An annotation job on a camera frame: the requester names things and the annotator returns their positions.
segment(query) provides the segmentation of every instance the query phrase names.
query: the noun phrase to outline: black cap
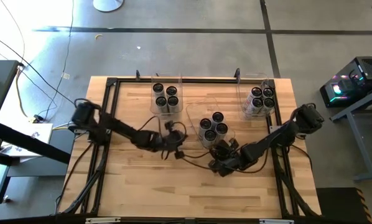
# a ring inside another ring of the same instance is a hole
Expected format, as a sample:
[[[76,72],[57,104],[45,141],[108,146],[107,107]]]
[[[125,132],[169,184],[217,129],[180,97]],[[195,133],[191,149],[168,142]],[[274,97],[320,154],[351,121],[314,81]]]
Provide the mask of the black cap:
[[[266,107],[272,108],[274,107],[274,101],[270,98],[266,98],[263,103],[265,104]]]
[[[164,89],[164,86],[161,83],[156,83],[153,86],[153,91],[156,93],[162,92],[163,89]]]
[[[165,106],[166,104],[167,104],[167,100],[165,99],[165,97],[160,96],[156,99],[157,106]]]
[[[253,96],[256,96],[256,97],[262,96],[262,90],[260,89],[260,87],[254,87],[251,90],[251,93],[253,94]]]
[[[215,129],[219,134],[226,134],[228,132],[228,126],[223,123],[218,124]]]
[[[259,99],[259,98],[255,98],[255,99],[253,99],[253,105],[254,105],[255,107],[259,108],[259,107],[262,107],[263,102],[262,102],[261,99]]]
[[[263,95],[266,97],[272,97],[273,96],[273,90],[271,88],[265,88],[263,89]]]
[[[204,138],[207,141],[214,141],[216,139],[216,133],[212,130],[208,130],[208,131],[205,132]]]
[[[170,106],[176,106],[178,104],[179,100],[176,96],[170,96],[168,98],[168,105]]]
[[[217,123],[220,123],[223,121],[223,114],[221,112],[215,112],[212,115],[212,120],[214,120]]]
[[[211,121],[209,119],[202,119],[200,121],[200,127],[202,127],[203,129],[209,129],[211,127]]]
[[[174,86],[169,86],[169,87],[167,88],[167,94],[168,94],[169,96],[174,96],[174,95],[176,94],[176,92],[177,92],[177,89],[176,89],[176,87],[174,87]]]

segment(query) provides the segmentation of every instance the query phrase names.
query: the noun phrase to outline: concrete floor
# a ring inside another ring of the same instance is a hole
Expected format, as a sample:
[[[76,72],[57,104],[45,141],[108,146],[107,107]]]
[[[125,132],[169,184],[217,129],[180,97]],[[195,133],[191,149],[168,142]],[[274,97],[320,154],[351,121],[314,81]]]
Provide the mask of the concrete floor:
[[[5,0],[26,39],[25,58],[56,86],[63,69],[68,34],[31,32],[43,26],[69,26],[71,1]],[[272,29],[372,30],[372,0],[266,0]],[[125,0],[120,10],[101,13],[91,1],[75,0],[74,26],[263,29],[259,0]],[[71,99],[83,97],[92,75],[142,75],[180,72],[184,76],[230,77],[263,72],[273,77],[265,34],[73,33],[66,73],[60,91]],[[21,38],[0,2],[0,39],[22,52]],[[297,103],[314,102],[323,117],[319,88],[353,57],[372,55],[372,35],[273,35],[280,76],[291,78]],[[16,58],[0,45],[0,52]],[[49,95],[54,91],[37,75],[26,73]],[[49,99],[25,78],[19,80],[27,114],[45,110]],[[57,97],[59,110],[49,113],[54,124],[66,123],[72,105]],[[317,187],[358,187],[372,214],[372,181],[354,183],[365,171],[348,124],[324,127],[307,138]],[[0,167],[0,178],[3,168]],[[0,205],[0,218],[48,215],[63,178],[11,180],[7,194],[14,203]]]

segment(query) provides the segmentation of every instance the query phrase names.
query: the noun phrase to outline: gray metal frame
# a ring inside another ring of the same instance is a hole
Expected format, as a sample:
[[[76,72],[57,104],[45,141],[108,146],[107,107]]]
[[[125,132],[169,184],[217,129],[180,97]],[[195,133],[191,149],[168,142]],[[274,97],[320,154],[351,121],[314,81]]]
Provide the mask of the gray metal frame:
[[[355,115],[353,114],[358,109],[364,109],[367,106],[372,104],[372,93],[365,96],[363,99],[353,103],[349,107],[345,108],[341,112],[337,113],[336,115],[330,118],[331,121],[335,122],[341,118],[346,117],[348,119],[349,125],[352,129],[353,135],[358,143],[359,150],[367,167],[367,173],[356,175],[353,180],[354,181],[362,181],[362,180],[370,180],[372,179],[372,161],[368,155],[367,148],[363,142],[363,136],[360,134],[359,129],[356,125]]]

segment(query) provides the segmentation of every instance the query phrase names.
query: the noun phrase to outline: wooden table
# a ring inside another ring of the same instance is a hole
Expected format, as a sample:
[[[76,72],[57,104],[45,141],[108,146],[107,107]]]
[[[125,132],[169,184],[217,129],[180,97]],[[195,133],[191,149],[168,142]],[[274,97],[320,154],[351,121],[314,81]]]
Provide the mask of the wooden table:
[[[92,77],[86,98],[101,105],[106,79],[107,77]],[[294,92],[290,79],[275,79],[275,84],[284,122],[296,108]],[[184,83],[183,95],[184,110],[180,120],[186,124],[189,137],[181,149],[188,155],[197,156],[206,149],[202,149],[191,127],[186,106],[206,97],[216,98],[240,145],[252,140],[258,141],[267,135],[265,121],[240,120],[234,84]],[[151,84],[122,83],[115,117],[139,128],[153,115],[149,111],[150,103]],[[157,121],[150,122],[146,129],[157,130]],[[303,141],[297,140],[294,144],[305,150]],[[87,146],[86,136],[76,140],[68,171]],[[90,158],[91,150],[81,159],[69,180],[60,210],[67,208],[84,186]],[[207,166],[211,159],[208,155],[191,161]],[[309,160],[292,148],[289,159],[296,189],[313,211],[320,213]],[[263,160],[261,158],[248,170],[256,170]],[[89,208],[93,203],[95,188],[91,192]],[[291,211],[287,190],[285,195],[288,210]],[[162,161],[160,153],[137,149],[126,138],[113,134],[98,216],[281,218],[271,156],[269,154],[267,164],[261,172],[235,172],[220,177],[210,170],[175,160],[173,154],[166,161]]]

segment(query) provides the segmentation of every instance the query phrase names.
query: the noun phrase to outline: round base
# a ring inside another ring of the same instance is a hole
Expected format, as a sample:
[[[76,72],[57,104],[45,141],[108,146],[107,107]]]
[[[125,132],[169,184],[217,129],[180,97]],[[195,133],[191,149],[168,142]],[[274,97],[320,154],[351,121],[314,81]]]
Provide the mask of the round base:
[[[93,7],[101,12],[111,12],[123,5],[124,0],[93,0]]]

